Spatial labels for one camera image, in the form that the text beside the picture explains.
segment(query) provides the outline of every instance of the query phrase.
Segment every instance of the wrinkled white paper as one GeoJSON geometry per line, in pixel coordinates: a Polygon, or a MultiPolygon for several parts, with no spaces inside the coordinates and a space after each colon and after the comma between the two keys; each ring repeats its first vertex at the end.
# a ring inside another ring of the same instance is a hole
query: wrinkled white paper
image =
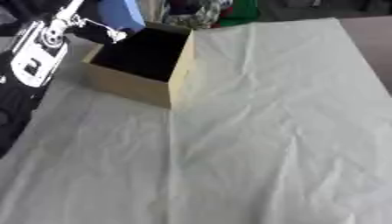
{"type": "Polygon", "coordinates": [[[392,102],[337,20],[195,41],[172,112],[92,90],[74,42],[0,161],[0,223],[389,223],[392,102]]]}

